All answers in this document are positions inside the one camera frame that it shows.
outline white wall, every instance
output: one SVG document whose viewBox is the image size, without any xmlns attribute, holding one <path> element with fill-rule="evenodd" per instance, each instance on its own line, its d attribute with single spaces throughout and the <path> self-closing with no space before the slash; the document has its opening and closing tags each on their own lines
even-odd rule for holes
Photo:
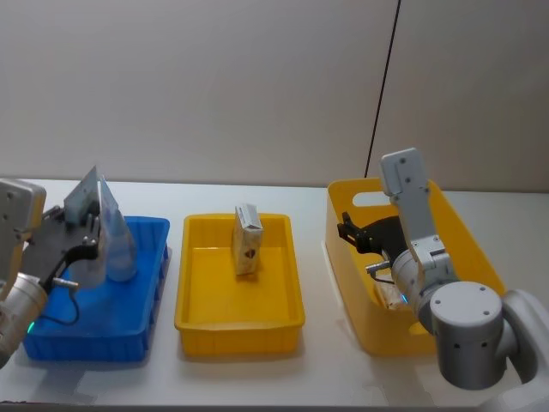
<svg viewBox="0 0 549 412">
<path fill-rule="evenodd" d="M 395 0 L 3 0 L 0 175 L 364 174 Z"/>
<path fill-rule="evenodd" d="M 369 176 L 410 146 L 442 187 L 549 191 L 549 2 L 402 2 Z"/>
</svg>

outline tabletop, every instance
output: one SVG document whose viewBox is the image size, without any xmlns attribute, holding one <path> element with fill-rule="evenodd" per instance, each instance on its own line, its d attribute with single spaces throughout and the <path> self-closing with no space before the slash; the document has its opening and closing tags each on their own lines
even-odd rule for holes
<svg viewBox="0 0 549 412">
<path fill-rule="evenodd" d="M 32 180 L 45 208 L 62 204 L 68 180 Z M 350 326 L 323 240 L 325 188 L 111 182 L 125 215 L 170 221 L 172 249 L 152 347 L 138 364 L 41 362 L 21 346 L 0 371 L 0 400 L 95 405 L 473 406 L 519 385 L 510 366 L 483 391 L 447 383 L 434 356 L 375 358 Z M 528 290 L 549 307 L 549 194 L 445 192 L 507 288 Z M 232 213 L 237 203 L 288 215 L 305 306 L 295 354 L 187 358 L 173 326 L 183 220 Z"/>
</svg>

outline cable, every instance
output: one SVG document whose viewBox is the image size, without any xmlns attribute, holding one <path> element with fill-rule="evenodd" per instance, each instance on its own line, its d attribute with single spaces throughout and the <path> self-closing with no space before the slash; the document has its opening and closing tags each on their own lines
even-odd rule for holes
<svg viewBox="0 0 549 412">
<path fill-rule="evenodd" d="M 387 52 L 387 60 L 385 61 L 385 70 L 383 71 L 383 79 L 381 82 L 381 90 L 379 91 L 379 99 L 377 101 L 376 119 L 374 120 L 374 128 L 371 131 L 370 148 L 368 149 L 368 160 L 366 161 L 366 170 L 364 177 L 368 177 L 368 169 L 370 168 L 371 151 L 374 149 L 374 139 L 376 138 L 377 121 L 379 120 L 379 112 L 381 111 L 381 101 L 383 99 L 383 92 L 385 90 L 385 81 L 387 80 L 387 72 L 389 71 L 389 61 L 391 59 L 391 53 L 393 51 L 393 41 L 395 41 L 396 22 L 398 21 L 398 15 L 401 11 L 401 0 L 398 0 L 396 4 L 395 21 L 393 22 L 393 31 L 391 33 L 391 40 L 389 42 L 389 51 Z"/>
<path fill-rule="evenodd" d="M 393 281 L 386 281 L 385 279 L 379 279 L 378 277 L 376 277 L 376 273 L 370 273 L 370 277 L 376 281 L 376 282 L 380 282 L 380 283 L 388 283 L 389 285 L 394 285 L 395 283 Z"/>
<path fill-rule="evenodd" d="M 75 318 L 74 319 L 72 319 L 72 320 L 63 320 L 63 319 L 52 318 L 51 316 L 47 316 L 47 315 L 40 315 L 39 318 L 46 319 L 46 320 L 51 320 L 52 322 L 55 322 L 56 324 L 62 324 L 64 326 L 71 326 L 72 324 L 75 324 L 76 322 L 78 322 L 78 319 L 80 318 L 80 307 L 78 306 L 78 302 L 76 301 L 75 294 L 76 294 L 76 290 L 70 290 L 69 291 L 70 301 L 72 302 L 72 304 L 75 307 Z"/>
</svg>

